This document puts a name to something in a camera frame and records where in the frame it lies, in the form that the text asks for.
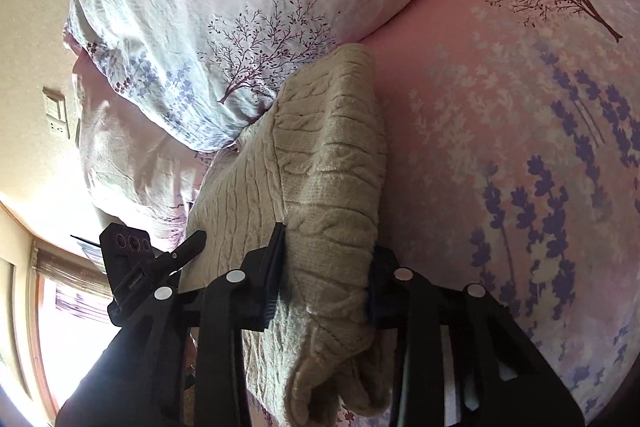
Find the beige cable-knit sweater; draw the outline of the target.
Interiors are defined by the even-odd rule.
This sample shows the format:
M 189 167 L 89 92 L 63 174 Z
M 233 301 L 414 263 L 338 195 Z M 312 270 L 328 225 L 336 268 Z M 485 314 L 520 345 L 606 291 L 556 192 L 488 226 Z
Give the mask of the beige cable-knit sweater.
M 332 426 L 341 409 L 376 416 L 390 404 L 385 339 L 364 310 L 386 161 L 373 73 L 370 54 L 345 45 L 288 77 L 238 148 L 217 156 L 189 215 L 207 243 L 183 291 L 285 226 L 276 314 L 243 336 L 248 390 L 281 426 Z

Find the window with blinds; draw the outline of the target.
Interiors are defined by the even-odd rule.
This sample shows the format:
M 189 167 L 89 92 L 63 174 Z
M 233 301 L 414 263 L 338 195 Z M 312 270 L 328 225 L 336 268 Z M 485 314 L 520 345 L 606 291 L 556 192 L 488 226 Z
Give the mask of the window with blinds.
M 1 207 L 1 419 L 51 426 L 116 329 L 106 277 Z

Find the pale floral top pillow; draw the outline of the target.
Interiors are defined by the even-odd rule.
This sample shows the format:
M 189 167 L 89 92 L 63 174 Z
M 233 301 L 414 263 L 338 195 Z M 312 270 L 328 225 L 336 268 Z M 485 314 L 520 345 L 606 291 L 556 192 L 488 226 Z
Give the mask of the pale floral top pillow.
M 91 203 L 171 251 L 214 155 L 187 148 L 117 95 L 73 36 L 63 43 L 76 54 L 77 145 Z

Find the pink floral bed sheet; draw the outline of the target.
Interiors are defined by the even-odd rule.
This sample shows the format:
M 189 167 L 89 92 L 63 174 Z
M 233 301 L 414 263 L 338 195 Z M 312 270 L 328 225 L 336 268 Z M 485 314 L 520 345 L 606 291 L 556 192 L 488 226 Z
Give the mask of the pink floral bed sheet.
M 639 351 L 639 0 L 412 0 L 357 43 L 378 237 L 480 282 L 592 421 Z

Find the wall light switch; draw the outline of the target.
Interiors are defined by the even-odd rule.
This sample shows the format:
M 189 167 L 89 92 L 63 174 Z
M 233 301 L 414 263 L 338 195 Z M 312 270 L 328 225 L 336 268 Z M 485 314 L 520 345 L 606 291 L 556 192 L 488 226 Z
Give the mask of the wall light switch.
M 70 139 L 65 97 L 56 90 L 42 88 L 44 115 L 52 135 L 63 139 Z

